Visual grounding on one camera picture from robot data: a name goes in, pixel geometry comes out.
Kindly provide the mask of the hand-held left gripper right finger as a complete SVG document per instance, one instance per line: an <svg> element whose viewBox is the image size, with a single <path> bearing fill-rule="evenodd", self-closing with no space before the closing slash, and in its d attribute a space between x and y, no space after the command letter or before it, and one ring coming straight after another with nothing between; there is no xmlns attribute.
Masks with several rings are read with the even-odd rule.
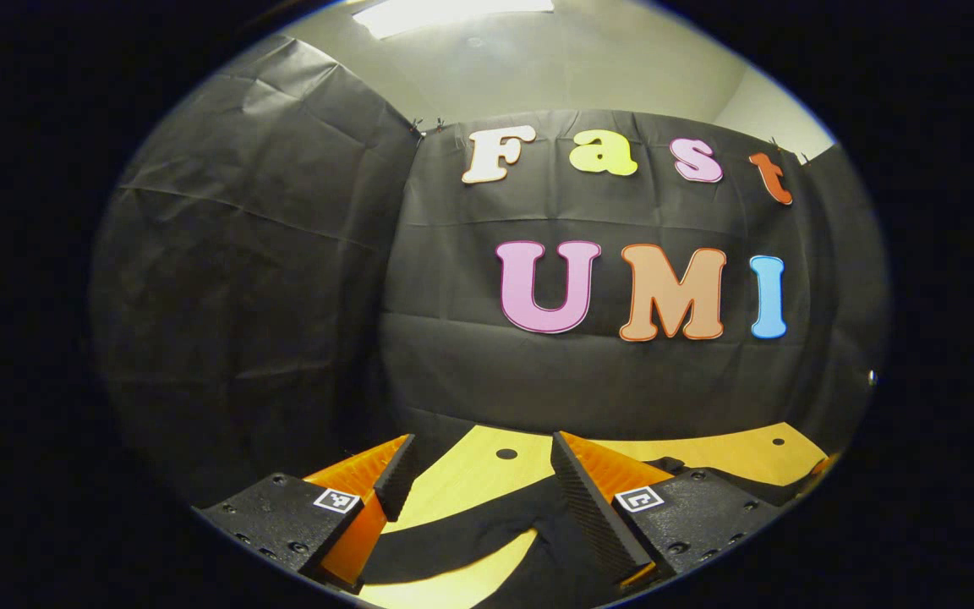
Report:
<svg viewBox="0 0 974 609"><path fill-rule="evenodd" d="M567 505L620 587L681 577L780 516L780 506L708 468L666 473L564 431L552 442Z"/></svg>

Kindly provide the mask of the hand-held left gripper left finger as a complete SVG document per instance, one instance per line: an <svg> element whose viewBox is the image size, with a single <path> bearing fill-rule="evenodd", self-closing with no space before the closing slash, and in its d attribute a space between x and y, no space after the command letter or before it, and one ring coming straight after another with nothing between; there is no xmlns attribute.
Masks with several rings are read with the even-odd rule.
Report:
<svg viewBox="0 0 974 609"><path fill-rule="evenodd" d="M200 515L287 570L359 590L418 474L416 438L408 433L312 475L267 475Z"/></svg>

